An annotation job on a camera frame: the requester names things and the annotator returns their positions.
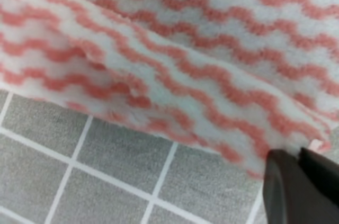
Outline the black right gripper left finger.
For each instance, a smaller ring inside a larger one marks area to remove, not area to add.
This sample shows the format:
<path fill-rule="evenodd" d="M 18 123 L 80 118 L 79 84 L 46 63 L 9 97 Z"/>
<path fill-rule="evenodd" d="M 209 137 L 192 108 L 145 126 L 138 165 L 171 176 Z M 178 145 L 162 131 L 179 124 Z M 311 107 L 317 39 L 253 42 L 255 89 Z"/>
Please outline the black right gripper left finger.
<path fill-rule="evenodd" d="M 309 180 L 299 166 L 299 155 L 293 157 L 284 150 L 268 153 L 263 201 L 270 224 L 338 223 L 338 205 Z"/>

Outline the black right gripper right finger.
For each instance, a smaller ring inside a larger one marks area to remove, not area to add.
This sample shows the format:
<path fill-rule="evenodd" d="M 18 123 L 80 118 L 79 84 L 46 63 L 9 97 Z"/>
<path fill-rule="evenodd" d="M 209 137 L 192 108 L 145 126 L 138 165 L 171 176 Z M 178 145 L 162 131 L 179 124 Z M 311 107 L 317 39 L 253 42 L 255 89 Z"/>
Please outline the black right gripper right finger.
<path fill-rule="evenodd" d="M 338 205 L 338 164 L 312 150 L 302 148 L 299 166 L 317 190 Z"/>

